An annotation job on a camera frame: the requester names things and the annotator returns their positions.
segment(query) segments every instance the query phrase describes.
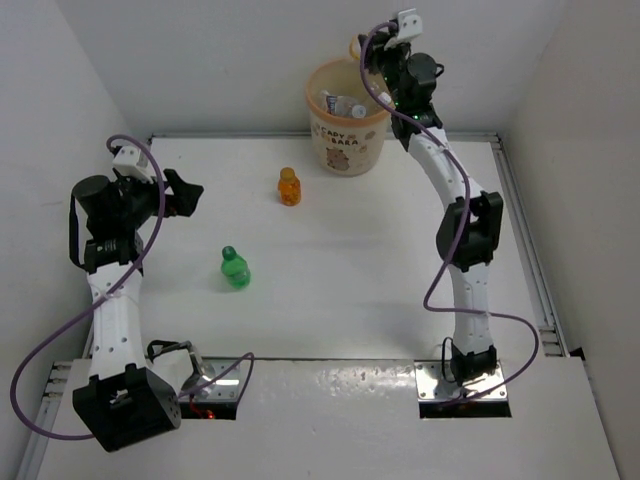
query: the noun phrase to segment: orange bottle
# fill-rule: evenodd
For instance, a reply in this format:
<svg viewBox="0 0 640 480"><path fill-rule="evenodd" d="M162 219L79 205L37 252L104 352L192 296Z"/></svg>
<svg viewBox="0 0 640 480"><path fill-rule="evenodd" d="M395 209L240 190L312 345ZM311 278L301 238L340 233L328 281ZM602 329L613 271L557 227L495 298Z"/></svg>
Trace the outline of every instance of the orange bottle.
<svg viewBox="0 0 640 480"><path fill-rule="evenodd" d="M300 203L302 193L300 190L300 180L296 177L293 168L283 168L280 170L280 181L278 182L278 191L282 203L288 207L293 207Z"/></svg>

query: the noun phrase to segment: black base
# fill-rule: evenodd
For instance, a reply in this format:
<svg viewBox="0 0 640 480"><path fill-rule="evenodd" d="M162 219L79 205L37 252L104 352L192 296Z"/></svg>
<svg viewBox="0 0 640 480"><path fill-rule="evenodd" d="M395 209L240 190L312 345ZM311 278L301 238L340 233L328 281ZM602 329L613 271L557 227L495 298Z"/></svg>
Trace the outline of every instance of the black base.
<svg viewBox="0 0 640 480"><path fill-rule="evenodd" d="M180 410L183 420L235 420L237 412L237 403L213 403L213 402L196 402L195 406L203 415L200 416L189 407L189 403L180 402ZM213 414L213 418L209 418L206 412Z"/></svg>
<svg viewBox="0 0 640 480"><path fill-rule="evenodd" d="M467 402L443 407L437 403L420 403L420 418L510 418L506 400L496 402Z"/></svg>
<svg viewBox="0 0 640 480"><path fill-rule="evenodd" d="M107 452L175 430L181 420L173 388L135 365L105 380L91 377L73 391L73 408Z"/></svg>

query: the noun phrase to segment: cartoon character print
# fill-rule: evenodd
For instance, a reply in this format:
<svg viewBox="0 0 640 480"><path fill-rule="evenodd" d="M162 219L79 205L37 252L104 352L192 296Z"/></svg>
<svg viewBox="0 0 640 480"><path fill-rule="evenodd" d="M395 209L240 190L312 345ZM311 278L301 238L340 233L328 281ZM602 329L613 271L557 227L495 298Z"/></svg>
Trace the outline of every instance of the cartoon character print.
<svg viewBox="0 0 640 480"><path fill-rule="evenodd" d="M327 165L334 170L344 172L349 170L349 157L338 148L327 148Z"/></svg>

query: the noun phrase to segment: bottle cap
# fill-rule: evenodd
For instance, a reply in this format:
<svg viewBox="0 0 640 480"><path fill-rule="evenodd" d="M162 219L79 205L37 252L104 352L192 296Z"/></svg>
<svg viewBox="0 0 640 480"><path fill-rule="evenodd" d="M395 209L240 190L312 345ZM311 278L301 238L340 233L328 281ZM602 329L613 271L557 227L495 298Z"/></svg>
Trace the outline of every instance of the bottle cap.
<svg viewBox="0 0 640 480"><path fill-rule="evenodd" d="M351 109L353 118L364 118L367 116L367 108L364 105L354 105Z"/></svg>
<svg viewBox="0 0 640 480"><path fill-rule="evenodd" d="M380 95L378 95L378 100L380 100L383 103L386 103L387 105L391 105L393 103L393 100L391 99L391 95L389 95L387 92L382 92Z"/></svg>
<svg viewBox="0 0 640 480"><path fill-rule="evenodd" d="M296 179L296 172L291 167L285 167L280 170L280 180L285 183L292 183Z"/></svg>
<svg viewBox="0 0 640 480"><path fill-rule="evenodd" d="M222 249L222 258L224 258L225 260L233 260L237 255L238 253L233 247L224 247Z"/></svg>

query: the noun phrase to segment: black clamp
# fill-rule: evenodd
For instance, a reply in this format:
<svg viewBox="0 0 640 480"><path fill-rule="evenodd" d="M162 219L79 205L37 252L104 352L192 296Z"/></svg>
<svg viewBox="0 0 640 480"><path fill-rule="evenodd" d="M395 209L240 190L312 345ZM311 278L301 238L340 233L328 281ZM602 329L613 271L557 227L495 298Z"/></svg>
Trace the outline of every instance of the black clamp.
<svg viewBox="0 0 640 480"><path fill-rule="evenodd" d="M498 365L498 352L496 347L491 345L484 352L469 352L463 355L452 342L449 365L456 383L462 386L468 380L477 378L484 373L493 372Z"/></svg>
<svg viewBox="0 0 640 480"><path fill-rule="evenodd" d="M493 260L493 252L500 240L503 206L498 192L482 192L479 197L471 199L470 211L477 219L472 221L471 215L467 217L460 243L451 260L452 265L467 272L473 265L488 264ZM443 260L451 248L463 211L464 199L458 198L447 207L444 214L436 235L438 253Z"/></svg>
<svg viewBox="0 0 640 480"><path fill-rule="evenodd" d="M158 215L158 189L170 187L166 195L163 217L190 217L204 191L201 185L182 180L172 169L165 169L167 182L145 183L124 177L114 170L115 181L94 175L78 182L71 191L69 205L69 258L88 273L111 263L134 262L142 251L138 228L152 215ZM87 213L87 230L93 238L87 241L84 264L80 262L79 228L76 200Z"/></svg>
<svg viewBox="0 0 640 480"><path fill-rule="evenodd" d="M411 54L409 43L400 43L385 50L385 45L393 32L378 32L364 52L365 68L372 74L380 73L389 89L397 112L407 115L424 128L442 128L433 103L433 92L437 78L444 73L444 65L437 63L426 53ZM358 37L360 46L367 37ZM420 130L413 124L396 116L391 118L393 134L400 140L405 150L409 149L409 140Z"/></svg>

